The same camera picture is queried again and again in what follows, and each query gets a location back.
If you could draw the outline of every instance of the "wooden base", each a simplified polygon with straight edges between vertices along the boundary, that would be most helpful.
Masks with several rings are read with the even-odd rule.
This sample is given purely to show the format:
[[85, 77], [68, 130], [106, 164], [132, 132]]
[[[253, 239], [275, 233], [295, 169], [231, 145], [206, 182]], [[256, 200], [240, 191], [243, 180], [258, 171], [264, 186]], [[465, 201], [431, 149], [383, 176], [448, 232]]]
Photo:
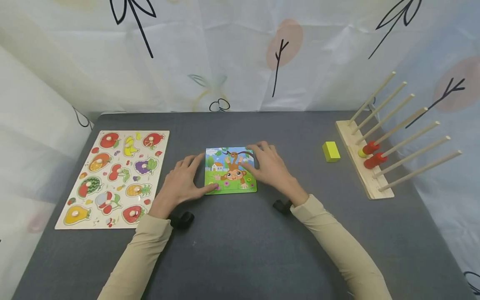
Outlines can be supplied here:
[[392, 189], [387, 189], [383, 192], [378, 191], [379, 188], [388, 184], [387, 179], [384, 175], [373, 179], [373, 175], [381, 171], [380, 167], [376, 166], [371, 170], [365, 168], [363, 162], [367, 158], [370, 158], [371, 155], [369, 155], [367, 158], [361, 158], [358, 155], [358, 150], [362, 149], [367, 143], [366, 141], [362, 141], [359, 145], [355, 145], [355, 142], [362, 137], [362, 134], [360, 131], [352, 134], [352, 130], [357, 127], [355, 121], [353, 121], [350, 126], [347, 124], [348, 120], [335, 122], [336, 128], [342, 137], [343, 144], [345, 145], [345, 148], [347, 148], [348, 156], [350, 156], [350, 159], [355, 166], [355, 170], [360, 177], [360, 181], [365, 189], [365, 192], [367, 193], [368, 198], [370, 200], [378, 200], [395, 197]]

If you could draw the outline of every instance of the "gray tabletop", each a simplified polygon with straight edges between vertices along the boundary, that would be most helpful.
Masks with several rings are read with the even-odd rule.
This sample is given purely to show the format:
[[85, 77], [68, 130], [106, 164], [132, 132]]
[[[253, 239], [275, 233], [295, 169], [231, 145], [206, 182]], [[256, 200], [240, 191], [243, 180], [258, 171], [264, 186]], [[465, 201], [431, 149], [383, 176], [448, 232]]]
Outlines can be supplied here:
[[[474, 299], [423, 202], [409, 182], [395, 198], [368, 200], [335, 128], [351, 112], [169, 113], [103, 115], [96, 122], [47, 224], [14, 299], [96, 299], [133, 229], [54, 230], [100, 130], [170, 130], [160, 184], [175, 163], [208, 147], [266, 140], [290, 172], [360, 242], [382, 271], [393, 299]], [[321, 146], [342, 158], [328, 164]], [[387, 174], [391, 182], [405, 173]], [[204, 171], [195, 180], [203, 185]], [[183, 204], [192, 226], [175, 230], [145, 299], [351, 299], [340, 273], [309, 231], [257, 193], [206, 196]]]

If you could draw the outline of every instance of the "cartoon monkey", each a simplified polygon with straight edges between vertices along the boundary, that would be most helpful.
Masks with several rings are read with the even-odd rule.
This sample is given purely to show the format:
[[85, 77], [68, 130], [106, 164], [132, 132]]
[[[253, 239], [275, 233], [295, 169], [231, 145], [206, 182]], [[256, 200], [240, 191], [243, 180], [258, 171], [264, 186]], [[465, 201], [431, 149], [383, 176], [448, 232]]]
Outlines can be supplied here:
[[243, 158], [241, 156], [238, 156], [239, 153], [237, 152], [227, 151], [227, 153], [224, 153], [224, 154], [230, 154], [230, 156], [233, 158], [233, 162], [230, 163], [230, 159], [227, 156], [225, 158], [225, 162], [228, 165], [228, 172], [223, 176], [214, 175], [215, 180], [240, 180], [241, 188], [247, 189], [248, 185], [245, 183], [245, 179], [243, 178], [243, 176], [247, 175], [247, 172], [239, 169], [240, 163], [242, 162]]

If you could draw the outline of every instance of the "hand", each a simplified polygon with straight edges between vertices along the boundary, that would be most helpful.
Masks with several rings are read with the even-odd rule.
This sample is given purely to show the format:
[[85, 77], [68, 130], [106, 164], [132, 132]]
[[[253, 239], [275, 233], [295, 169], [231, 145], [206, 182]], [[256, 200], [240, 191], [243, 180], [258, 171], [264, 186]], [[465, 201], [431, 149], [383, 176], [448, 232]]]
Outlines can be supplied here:
[[205, 153], [197, 156], [187, 156], [177, 162], [175, 168], [165, 177], [162, 189], [155, 197], [149, 215], [167, 219], [172, 210], [182, 202], [198, 199], [218, 187], [212, 183], [202, 188], [197, 188], [193, 183], [193, 177], [202, 161]]
[[253, 150], [260, 168], [255, 169], [248, 163], [242, 163], [242, 167], [258, 181], [276, 188], [288, 197], [294, 206], [302, 205], [308, 200], [308, 194], [288, 172], [287, 166], [276, 152], [275, 146], [268, 145], [267, 142], [259, 142], [255, 145], [248, 145], [247, 149]]

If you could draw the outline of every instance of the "left hand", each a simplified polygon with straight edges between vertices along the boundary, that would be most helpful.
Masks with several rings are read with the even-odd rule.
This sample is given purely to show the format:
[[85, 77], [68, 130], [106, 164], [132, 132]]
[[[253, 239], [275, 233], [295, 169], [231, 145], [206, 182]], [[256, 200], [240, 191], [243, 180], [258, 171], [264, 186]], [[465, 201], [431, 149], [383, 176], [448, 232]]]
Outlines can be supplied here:
[[217, 183], [212, 183], [197, 188], [193, 183], [193, 177], [204, 156], [205, 153], [191, 155], [177, 162], [175, 168], [165, 177], [165, 182], [148, 212], [149, 215], [167, 219], [180, 203], [198, 199], [218, 187]]

